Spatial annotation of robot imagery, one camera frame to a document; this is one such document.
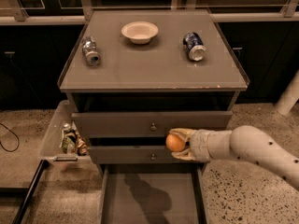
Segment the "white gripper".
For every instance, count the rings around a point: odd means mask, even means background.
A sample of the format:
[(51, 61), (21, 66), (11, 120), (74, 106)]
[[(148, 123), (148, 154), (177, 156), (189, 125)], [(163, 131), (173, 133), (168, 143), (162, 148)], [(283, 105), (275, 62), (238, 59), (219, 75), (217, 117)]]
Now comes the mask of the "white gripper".
[(200, 161), (208, 162), (212, 158), (208, 151), (208, 137), (212, 131), (197, 130), (187, 128), (174, 128), (169, 131), (170, 134), (177, 135), (184, 142), (189, 142), (190, 148), (180, 152), (172, 152), (171, 155), (182, 161)]

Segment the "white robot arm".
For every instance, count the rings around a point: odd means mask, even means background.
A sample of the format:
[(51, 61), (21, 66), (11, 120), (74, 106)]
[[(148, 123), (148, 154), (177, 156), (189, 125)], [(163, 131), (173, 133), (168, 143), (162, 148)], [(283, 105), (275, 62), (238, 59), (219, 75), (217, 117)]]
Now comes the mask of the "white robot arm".
[(299, 159), (255, 127), (245, 125), (232, 131), (175, 128), (169, 131), (165, 143), (175, 159), (247, 161), (281, 177), (299, 190)]

